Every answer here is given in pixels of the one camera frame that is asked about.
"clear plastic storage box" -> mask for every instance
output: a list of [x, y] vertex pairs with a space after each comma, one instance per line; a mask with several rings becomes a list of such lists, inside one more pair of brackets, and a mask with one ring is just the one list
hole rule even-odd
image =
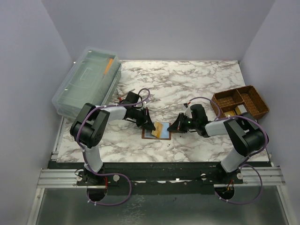
[[106, 105], [121, 78], [116, 54], [87, 48], [52, 99], [57, 113], [75, 119], [85, 103]]

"gray floor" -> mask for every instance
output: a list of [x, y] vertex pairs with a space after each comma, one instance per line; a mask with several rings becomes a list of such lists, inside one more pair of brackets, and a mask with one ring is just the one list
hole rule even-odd
[[[245, 201], [257, 187], [236, 188], [234, 200]], [[287, 225], [276, 187], [265, 187], [258, 202], [231, 205], [215, 195], [133, 195], [120, 206], [87, 203], [84, 189], [45, 191], [38, 225]], [[123, 196], [108, 196], [117, 202]]]

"white wall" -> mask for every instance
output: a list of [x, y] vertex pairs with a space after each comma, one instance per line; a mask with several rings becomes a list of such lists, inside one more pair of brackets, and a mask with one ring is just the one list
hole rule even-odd
[[276, 0], [240, 64], [246, 84], [266, 100], [261, 121], [300, 221], [300, 1]]
[[72, 59], [241, 60], [274, 0], [42, 0]]
[[40, 0], [0, 3], [0, 224], [26, 224], [60, 118], [51, 98], [72, 66]]

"marble tabletop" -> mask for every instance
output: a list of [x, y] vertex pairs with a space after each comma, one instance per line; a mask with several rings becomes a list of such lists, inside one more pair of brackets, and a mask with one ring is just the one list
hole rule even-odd
[[[241, 86], [245, 83], [237, 61], [123, 61], [117, 88], [120, 95], [149, 88], [152, 121], [173, 123], [189, 99], [211, 99], [215, 92]], [[209, 120], [215, 118], [208, 101], [197, 99], [193, 103], [204, 106]], [[62, 131], [57, 162], [83, 162], [81, 149], [69, 134], [70, 127], [67, 122]], [[212, 162], [222, 160], [233, 147], [227, 135], [203, 138], [197, 133], [176, 133], [171, 140], [142, 139], [142, 130], [125, 120], [111, 121], [99, 146], [104, 162]], [[250, 159], [268, 160], [265, 150]]]

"sponge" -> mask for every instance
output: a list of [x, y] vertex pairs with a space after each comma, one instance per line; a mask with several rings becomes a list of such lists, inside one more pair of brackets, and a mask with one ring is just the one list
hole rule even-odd
[[157, 138], [160, 138], [160, 134], [161, 134], [161, 132], [162, 132], [162, 130], [163, 130], [163, 124], [162, 123], [160, 123], [160, 122], [155, 122], [154, 123], [154, 127], [155, 127], [155, 130], [152, 130], [152, 135], [153, 136], [155, 136], [155, 137], [157, 137]]

